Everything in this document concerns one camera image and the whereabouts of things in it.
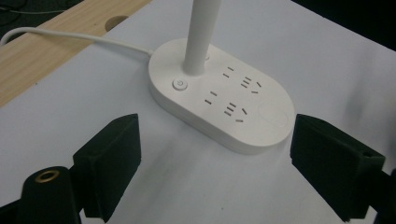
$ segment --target wooden board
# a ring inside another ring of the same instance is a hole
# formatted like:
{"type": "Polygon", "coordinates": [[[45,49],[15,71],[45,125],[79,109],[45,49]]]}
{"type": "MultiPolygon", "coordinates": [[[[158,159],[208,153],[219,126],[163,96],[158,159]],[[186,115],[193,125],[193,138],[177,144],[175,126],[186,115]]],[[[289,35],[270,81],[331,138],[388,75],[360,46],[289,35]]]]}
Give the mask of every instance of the wooden board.
{"type": "MultiPolygon", "coordinates": [[[[57,31],[103,35],[108,20],[130,16],[150,0],[85,0],[40,25],[57,31]]],[[[25,34],[0,48],[0,106],[72,58],[91,41],[25,34]]]]}

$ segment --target power switch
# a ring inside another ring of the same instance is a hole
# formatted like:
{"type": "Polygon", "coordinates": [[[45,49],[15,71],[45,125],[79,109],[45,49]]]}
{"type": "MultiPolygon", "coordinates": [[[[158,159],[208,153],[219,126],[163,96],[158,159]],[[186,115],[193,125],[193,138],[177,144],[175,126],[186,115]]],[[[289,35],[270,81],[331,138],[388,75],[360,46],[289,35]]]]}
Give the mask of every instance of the power switch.
{"type": "Polygon", "coordinates": [[[187,89],[187,81],[183,78],[177,77],[173,81],[173,87],[177,91],[184,91],[187,89]]]}

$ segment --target electrical outlet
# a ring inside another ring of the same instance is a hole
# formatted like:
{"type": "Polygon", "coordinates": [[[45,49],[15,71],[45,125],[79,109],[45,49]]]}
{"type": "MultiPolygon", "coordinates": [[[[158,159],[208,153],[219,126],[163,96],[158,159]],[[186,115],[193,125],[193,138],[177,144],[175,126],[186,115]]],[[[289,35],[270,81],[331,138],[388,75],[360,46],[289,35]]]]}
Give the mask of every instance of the electrical outlet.
{"type": "Polygon", "coordinates": [[[276,81],[213,46],[205,73],[187,75],[186,44],[170,41],[151,56],[150,91],[160,106],[240,153],[257,154],[287,138],[294,108],[276,81]]]}

